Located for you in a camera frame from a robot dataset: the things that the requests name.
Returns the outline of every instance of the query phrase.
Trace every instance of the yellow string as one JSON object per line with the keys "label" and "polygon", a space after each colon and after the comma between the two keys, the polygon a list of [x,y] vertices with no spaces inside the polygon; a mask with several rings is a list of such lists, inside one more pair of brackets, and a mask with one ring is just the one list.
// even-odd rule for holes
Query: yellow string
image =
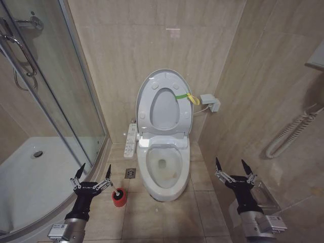
{"label": "yellow string", "polygon": [[190,93],[187,93],[187,96],[194,105],[200,105],[200,100],[197,97],[194,97]]}

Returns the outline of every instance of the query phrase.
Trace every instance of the tiled floor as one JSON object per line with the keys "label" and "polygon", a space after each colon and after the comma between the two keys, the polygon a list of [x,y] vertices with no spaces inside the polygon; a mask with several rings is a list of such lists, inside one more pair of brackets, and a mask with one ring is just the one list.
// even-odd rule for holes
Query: tiled floor
{"label": "tiled floor", "polygon": [[190,180],[184,193],[172,202],[157,202],[135,179],[124,179],[135,159],[124,159],[124,145],[114,144],[105,166],[111,164],[115,186],[128,192],[127,204],[116,208],[110,188],[95,197],[86,226],[86,243],[230,243],[230,237],[197,143],[192,143]]}

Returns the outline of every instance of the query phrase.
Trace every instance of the shower drain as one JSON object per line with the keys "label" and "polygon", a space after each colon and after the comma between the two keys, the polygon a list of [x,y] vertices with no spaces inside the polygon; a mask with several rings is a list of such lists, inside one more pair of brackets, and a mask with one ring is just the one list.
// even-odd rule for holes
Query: shower drain
{"label": "shower drain", "polygon": [[136,175],[136,168],[126,169],[125,179],[134,179]]}
{"label": "shower drain", "polygon": [[34,157],[34,158],[38,158],[38,157],[41,157],[43,155],[43,151],[37,151],[37,152],[35,152],[32,156]]}

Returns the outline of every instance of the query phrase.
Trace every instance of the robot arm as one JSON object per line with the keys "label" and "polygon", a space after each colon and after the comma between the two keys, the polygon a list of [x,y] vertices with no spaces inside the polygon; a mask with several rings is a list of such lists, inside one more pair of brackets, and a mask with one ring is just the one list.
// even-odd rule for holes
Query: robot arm
{"label": "robot arm", "polygon": [[243,159],[241,162],[247,176],[229,176],[222,171],[216,158],[215,176],[233,190],[238,202],[237,213],[241,217],[246,238],[250,242],[273,242],[274,234],[284,232],[287,227],[281,217],[264,215],[251,194],[257,175],[253,174]]}
{"label": "robot arm", "polygon": [[65,216],[64,224],[54,224],[48,234],[49,239],[59,243],[82,243],[85,237],[85,226],[89,220],[92,199],[109,186],[113,187],[110,179],[111,165],[103,181],[79,182],[86,164],[70,179],[73,191],[77,195],[72,211]]}

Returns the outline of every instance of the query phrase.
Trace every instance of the white toilet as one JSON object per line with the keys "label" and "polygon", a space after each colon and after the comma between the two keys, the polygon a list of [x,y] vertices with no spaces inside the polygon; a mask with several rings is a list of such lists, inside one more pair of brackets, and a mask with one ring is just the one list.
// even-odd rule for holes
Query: white toilet
{"label": "white toilet", "polygon": [[191,93],[184,78],[170,69],[151,73],[136,101],[137,158],[143,183],[153,198],[172,201],[185,189],[190,166]]}

